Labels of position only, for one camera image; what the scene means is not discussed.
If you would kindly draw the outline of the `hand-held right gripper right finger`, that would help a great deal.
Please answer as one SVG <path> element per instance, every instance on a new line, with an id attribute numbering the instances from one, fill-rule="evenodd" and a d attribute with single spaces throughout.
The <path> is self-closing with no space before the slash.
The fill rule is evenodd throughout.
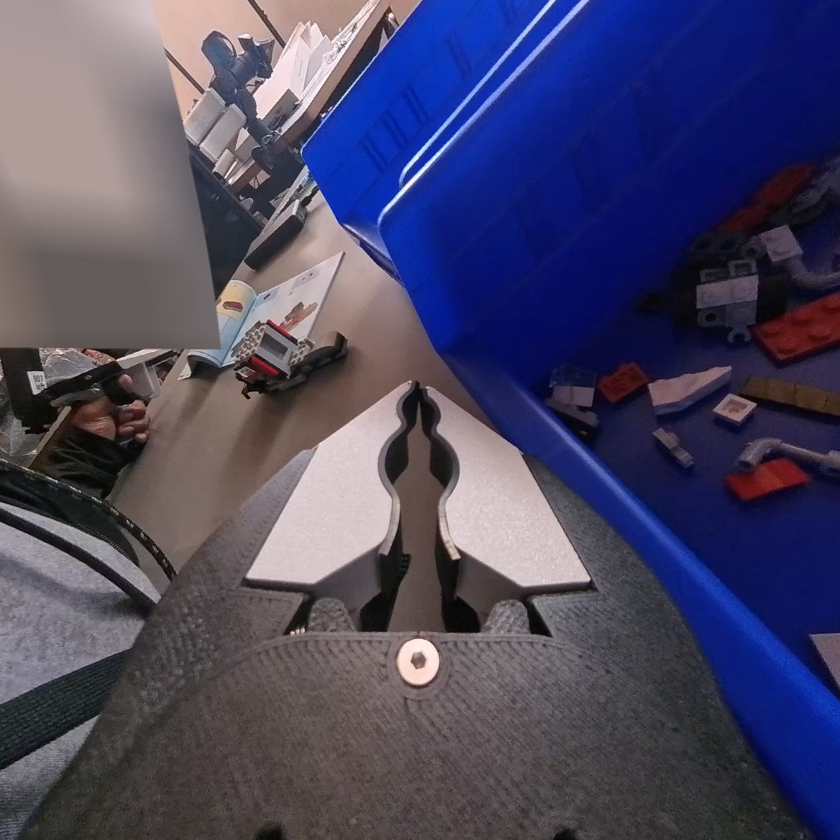
<path id="1" fill-rule="evenodd" d="M 522 452 L 440 391 L 420 391 L 440 485 L 435 559 L 446 627 L 481 627 L 503 601 L 593 587 Z"/>

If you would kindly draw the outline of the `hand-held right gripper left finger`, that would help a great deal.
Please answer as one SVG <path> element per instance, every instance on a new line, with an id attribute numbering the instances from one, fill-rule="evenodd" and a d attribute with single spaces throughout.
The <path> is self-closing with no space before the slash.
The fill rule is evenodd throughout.
<path id="1" fill-rule="evenodd" d="M 420 387 L 397 386 L 314 449 L 245 574 L 253 588 L 339 600 L 357 624 L 388 624 L 410 564 L 396 480 Z"/>

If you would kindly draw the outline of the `black red toy brick vehicle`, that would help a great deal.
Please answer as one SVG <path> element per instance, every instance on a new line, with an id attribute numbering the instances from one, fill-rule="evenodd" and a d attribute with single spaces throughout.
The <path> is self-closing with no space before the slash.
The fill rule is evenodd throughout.
<path id="1" fill-rule="evenodd" d="M 305 383 L 322 368 L 341 361 L 349 342 L 341 332 L 330 332 L 318 342 L 295 339 L 273 321 L 260 322 L 233 349 L 235 378 L 246 399 L 253 394 L 286 392 Z"/>

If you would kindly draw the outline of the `person's left forearm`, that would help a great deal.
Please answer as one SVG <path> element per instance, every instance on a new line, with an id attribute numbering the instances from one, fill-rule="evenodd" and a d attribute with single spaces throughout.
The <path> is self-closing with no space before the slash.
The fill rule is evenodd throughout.
<path id="1" fill-rule="evenodd" d="M 108 498 L 126 468 L 140 455 L 123 444 L 79 428 L 71 428 L 53 446 L 35 471 L 63 481 L 99 499 Z"/>

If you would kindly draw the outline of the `person's left hand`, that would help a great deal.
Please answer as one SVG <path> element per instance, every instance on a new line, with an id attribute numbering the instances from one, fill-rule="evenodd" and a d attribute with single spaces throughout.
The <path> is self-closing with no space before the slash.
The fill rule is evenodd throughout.
<path id="1" fill-rule="evenodd" d="M 148 405 L 142 400 L 117 406 L 102 396 L 74 405 L 68 420 L 74 428 L 113 442 L 143 446 L 149 440 L 151 420 Z"/>

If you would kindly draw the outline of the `clear plastic bag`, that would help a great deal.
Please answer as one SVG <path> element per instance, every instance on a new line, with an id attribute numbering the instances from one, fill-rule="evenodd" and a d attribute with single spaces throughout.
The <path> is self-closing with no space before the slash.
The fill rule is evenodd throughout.
<path id="1" fill-rule="evenodd" d="M 111 355 L 97 350 L 39 349 L 38 353 L 47 387 L 115 361 Z"/>

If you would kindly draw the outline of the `black cabinet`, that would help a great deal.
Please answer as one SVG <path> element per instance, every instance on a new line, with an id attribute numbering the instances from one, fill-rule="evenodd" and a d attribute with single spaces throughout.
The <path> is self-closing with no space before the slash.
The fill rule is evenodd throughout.
<path id="1" fill-rule="evenodd" d="M 206 156 L 186 142 L 203 222 L 213 289 L 218 296 L 262 231 L 253 215 L 213 172 Z"/>

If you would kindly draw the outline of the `instruction booklet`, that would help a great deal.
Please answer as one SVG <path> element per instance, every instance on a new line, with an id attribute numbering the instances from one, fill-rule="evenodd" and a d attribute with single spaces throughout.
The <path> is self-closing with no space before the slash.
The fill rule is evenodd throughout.
<path id="1" fill-rule="evenodd" d="M 289 335 L 297 347 L 266 365 L 278 371 L 281 380 L 292 374 L 294 364 L 314 348 L 312 338 L 320 311 L 344 257 L 341 251 L 263 292 L 242 280 L 229 281 L 216 307 L 220 349 L 189 350 L 180 379 L 191 377 L 201 365 L 216 370 L 241 363 L 250 366 L 249 359 L 257 354 L 270 323 Z"/>

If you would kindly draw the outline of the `long black box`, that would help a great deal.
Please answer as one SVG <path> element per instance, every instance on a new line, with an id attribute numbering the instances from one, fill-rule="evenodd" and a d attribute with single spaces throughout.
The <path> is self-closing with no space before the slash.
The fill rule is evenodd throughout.
<path id="1" fill-rule="evenodd" d="M 298 198 L 272 215 L 262 233 L 249 247 L 244 258 L 245 265 L 258 270 L 271 261 L 305 226 L 308 217 L 308 200 Z"/>

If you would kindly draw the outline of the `person's grey garment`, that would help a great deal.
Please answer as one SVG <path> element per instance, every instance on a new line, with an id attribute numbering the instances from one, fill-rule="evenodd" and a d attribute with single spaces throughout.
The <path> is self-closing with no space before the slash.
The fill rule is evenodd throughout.
<path id="1" fill-rule="evenodd" d="M 63 548 L 26 532 L 33 524 L 51 538 L 89 554 L 122 583 L 156 605 L 159 590 L 139 565 L 102 539 L 37 511 L 2 503 L 1 699 L 14 700 L 54 679 L 132 647 L 147 610 L 98 570 Z"/>

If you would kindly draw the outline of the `small white boxes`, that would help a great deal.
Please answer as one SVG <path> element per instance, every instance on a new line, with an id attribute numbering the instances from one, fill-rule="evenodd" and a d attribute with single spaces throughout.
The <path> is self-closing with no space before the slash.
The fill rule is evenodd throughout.
<path id="1" fill-rule="evenodd" d="M 225 181 L 238 163 L 235 143 L 245 125 L 241 109 L 227 105 L 216 90 L 208 88 L 187 114 L 183 128 L 191 149 L 212 165 L 217 178 Z"/>

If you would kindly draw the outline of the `large white box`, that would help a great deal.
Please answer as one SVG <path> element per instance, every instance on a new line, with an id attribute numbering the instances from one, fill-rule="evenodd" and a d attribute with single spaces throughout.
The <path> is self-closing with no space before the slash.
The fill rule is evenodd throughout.
<path id="1" fill-rule="evenodd" d="M 254 94 L 257 115 L 265 124 L 294 111 L 331 47 L 330 37 L 317 24 L 299 23 L 295 27 L 271 76 Z"/>

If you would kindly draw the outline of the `blue bin with few bricks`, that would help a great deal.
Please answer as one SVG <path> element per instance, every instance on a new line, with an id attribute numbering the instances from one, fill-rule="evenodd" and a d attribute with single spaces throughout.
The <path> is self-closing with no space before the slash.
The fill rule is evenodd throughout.
<path id="1" fill-rule="evenodd" d="M 423 1 L 303 146 L 338 223 L 399 280 L 387 204 L 476 114 L 575 1 Z"/>

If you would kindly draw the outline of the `red and grey toy bricks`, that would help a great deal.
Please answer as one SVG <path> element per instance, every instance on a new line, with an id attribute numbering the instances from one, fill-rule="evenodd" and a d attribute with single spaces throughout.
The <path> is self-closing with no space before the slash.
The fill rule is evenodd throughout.
<path id="1" fill-rule="evenodd" d="M 838 211 L 838 151 L 821 164 L 792 164 L 773 175 L 735 213 L 699 234 L 663 290 L 644 295 L 634 310 L 667 313 L 680 329 L 725 340 L 730 349 L 758 347 L 776 365 L 838 350 L 838 240 L 827 269 L 810 268 L 797 231 Z M 617 406 L 647 391 L 659 419 L 687 412 L 732 384 L 732 366 L 652 379 L 636 362 L 596 375 L 558 364 L 544 404 L 587 444 L 600 421 L 597 396 Z M 838 393 L 752 374 L 712 409 L 720 425 L 740 428 L 760 406 L 838 422 Z M 838 479 L 838 451 L 820 453 L 777 438 L 746 445 L 723 479 L 741 502 L 803 487 L 813 474 Z"/>

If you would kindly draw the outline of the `blue bin with red bricks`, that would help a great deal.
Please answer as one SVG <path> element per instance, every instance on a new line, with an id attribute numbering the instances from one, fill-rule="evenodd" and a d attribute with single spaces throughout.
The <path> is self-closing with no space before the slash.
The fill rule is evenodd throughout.
<path id="1" fill-rule="evenodd" d="M 644 402 L 597 449 L 532 395 L 562 361 L 669 378 L 689 348 L 631 307 L 786 165 L 838 146 L 838 2 L 583 2 L 447 137 L 380 230 L 435 349 L 514 443 L 582 496 L 669 590 L 768 769 L 838 838 L 838 696 L 809 636 L 838 632 L 838 482 L 753 507 L 723 486 L 746 432 L 678 432 Z"/>

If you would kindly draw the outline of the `background table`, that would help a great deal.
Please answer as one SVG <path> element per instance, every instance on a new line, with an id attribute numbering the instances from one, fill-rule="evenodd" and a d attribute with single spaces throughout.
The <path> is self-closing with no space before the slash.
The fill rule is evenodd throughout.
<path id="1" fill-rule="evenodd" d="M 339 44 L 332 47 L 314 80 L 314 89 L 283 124 L 281 134 L 287 144 L 301 152 L 320 123 L 364 73 L 393 37 L 400 21 L 391 2 L 367 2 L 351 22 L 339 32 Z"/>

